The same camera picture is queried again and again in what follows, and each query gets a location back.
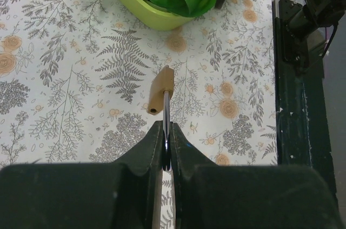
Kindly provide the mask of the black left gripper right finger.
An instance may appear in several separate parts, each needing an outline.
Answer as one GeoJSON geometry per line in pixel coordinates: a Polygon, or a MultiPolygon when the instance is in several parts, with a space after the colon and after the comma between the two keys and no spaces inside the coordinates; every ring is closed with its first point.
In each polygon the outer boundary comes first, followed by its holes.
{"type": "Polygon", "coordinates": [[[340,228],[322,177],[298,165],[220,166],[170,131],[176,228],[340,228]]]}

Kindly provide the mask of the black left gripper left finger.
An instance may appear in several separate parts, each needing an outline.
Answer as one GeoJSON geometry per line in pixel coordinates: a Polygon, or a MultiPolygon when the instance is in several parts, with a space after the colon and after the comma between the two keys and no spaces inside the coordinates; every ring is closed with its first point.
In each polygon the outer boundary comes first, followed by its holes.
{"type": "Polygon", "coordinates": [[[163,129],[110,163],[1,170],[1,228],[159,228],[163,129]]]}

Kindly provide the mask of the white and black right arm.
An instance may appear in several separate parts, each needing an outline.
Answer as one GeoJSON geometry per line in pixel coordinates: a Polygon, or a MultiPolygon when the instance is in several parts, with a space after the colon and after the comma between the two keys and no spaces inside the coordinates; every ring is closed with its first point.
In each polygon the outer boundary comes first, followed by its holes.
{"type": "Polygon", "coordinates": [[[302,42],[319,28],[337,29],[345,0],[272,0],[275,40],[302,42]]]}

